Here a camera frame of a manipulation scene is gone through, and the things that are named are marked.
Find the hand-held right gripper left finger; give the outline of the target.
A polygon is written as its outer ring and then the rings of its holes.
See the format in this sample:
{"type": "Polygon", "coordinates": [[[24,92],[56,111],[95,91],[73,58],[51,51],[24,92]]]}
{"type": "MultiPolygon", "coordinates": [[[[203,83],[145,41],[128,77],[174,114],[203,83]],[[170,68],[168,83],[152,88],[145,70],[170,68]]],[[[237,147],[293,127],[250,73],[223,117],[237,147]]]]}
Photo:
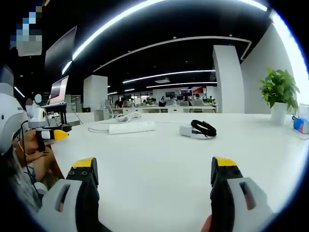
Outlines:
{"type": "Polygon", "coordinates": [[[44,194],[36,220],[46,232],[107,232],[98,202],[97,160],[81,159],[44,194]]]}

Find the person's left hand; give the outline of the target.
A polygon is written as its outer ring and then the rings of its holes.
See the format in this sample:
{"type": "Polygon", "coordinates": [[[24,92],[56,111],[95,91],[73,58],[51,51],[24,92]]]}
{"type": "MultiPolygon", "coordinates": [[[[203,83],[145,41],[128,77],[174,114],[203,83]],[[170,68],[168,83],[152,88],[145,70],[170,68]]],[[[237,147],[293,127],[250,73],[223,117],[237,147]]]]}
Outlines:
{"type": "Polygon", "coordinates": [[[35,130],[28,130],[24,133],[22,145],[28,162],[32,162],[40,157],[48,155],[47,151],[39,152],[35,130]]]}

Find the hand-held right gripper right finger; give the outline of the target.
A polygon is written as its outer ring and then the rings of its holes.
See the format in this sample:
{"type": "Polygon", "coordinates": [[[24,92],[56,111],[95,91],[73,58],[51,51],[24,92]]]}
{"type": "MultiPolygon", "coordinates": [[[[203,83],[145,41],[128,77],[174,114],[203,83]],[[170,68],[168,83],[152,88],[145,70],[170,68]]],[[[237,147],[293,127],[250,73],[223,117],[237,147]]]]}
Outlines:
{"type": "Polygon", "coordinates": [[[275,213],[266,193],[227,158],[211,162],[211,232],[261,232],[275,213]]]}

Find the person's right hand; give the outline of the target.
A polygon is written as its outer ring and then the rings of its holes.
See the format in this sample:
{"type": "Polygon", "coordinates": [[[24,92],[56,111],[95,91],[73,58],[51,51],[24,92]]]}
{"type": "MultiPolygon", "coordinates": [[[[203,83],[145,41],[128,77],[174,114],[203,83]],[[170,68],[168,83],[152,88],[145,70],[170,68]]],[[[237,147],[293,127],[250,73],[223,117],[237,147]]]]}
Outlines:
{"type": "Polygon", "coordinates": [[[210,232],[212,215],[209,215],[201,229],[201,232],[210,232]]]}

